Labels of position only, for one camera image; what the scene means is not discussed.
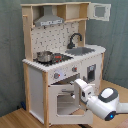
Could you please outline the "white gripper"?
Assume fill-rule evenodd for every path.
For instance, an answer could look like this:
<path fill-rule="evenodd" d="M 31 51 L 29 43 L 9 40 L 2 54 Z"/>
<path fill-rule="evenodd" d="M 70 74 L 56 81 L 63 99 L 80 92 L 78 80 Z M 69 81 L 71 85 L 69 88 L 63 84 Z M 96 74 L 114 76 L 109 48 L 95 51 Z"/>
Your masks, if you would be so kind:
<path fill-rule="evenodd" d="M 93 84 L 87 84 L 82 79 L 76 79 L 74 81 L 74 94 L 71 94 L 71 97 L 75 99 L 75 105 L 77 107 L 87 106 L 93 96 Z"/>

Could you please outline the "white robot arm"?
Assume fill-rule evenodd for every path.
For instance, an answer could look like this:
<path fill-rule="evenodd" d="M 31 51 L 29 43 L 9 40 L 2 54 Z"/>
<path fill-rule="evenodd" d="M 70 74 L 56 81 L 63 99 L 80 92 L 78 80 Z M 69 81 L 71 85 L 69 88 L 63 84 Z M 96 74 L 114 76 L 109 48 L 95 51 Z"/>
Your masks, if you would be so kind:
<path fill-rule="evenodd" d="M 128 103 L 119 102 L 119 93 L 116 89 L 107 87 L 95 95 L 93 84 L 76 79 L 73 85 L 73 98 L 77 107 L 87 108 L 105 121 L 112 120 L 118 114 L 128 114 Z"/>

